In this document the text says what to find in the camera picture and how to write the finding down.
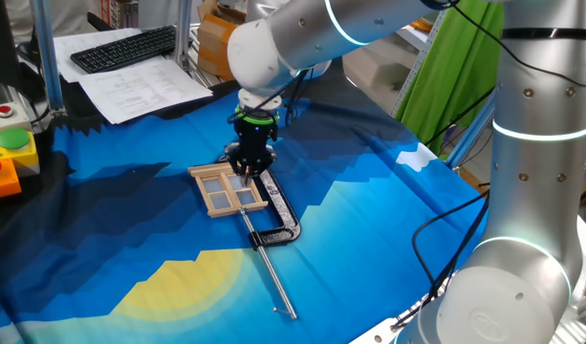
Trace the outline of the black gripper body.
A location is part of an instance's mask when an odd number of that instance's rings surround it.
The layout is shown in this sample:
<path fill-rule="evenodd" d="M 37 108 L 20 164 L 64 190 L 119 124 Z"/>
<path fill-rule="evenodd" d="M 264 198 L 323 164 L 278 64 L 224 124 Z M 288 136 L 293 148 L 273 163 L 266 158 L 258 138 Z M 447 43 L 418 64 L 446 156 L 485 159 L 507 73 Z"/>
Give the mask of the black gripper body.
<path fill-rule="evenodd" d="M 239 120 L 234 123 L 234 130 L 239 138 L 237 155 L 242 161 L 266 161 L 271 157 L 268 140 L 277 137 L 274 122 L 257 124 Z"/>

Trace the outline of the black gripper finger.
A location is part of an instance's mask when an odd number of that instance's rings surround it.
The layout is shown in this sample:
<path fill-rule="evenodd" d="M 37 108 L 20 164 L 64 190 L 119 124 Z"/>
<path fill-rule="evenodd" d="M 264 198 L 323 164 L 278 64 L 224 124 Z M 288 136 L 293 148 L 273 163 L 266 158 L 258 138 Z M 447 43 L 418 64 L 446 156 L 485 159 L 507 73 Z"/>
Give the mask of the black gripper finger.
<path fill-rule="evenodd" d="M 276 161 L 276 154 L 271 145 L 250 154 L 248 164 L 248 179 L 254 179 L 268 169 Z"/>
<path fill-rule="evenodd" d="M 225 147 L 225 157 L 233 172 L 241 178 L 241 185 L 247 186 L 249 182 L 247 160 L 242 157 L 238 142 L 233 142 Z"/>

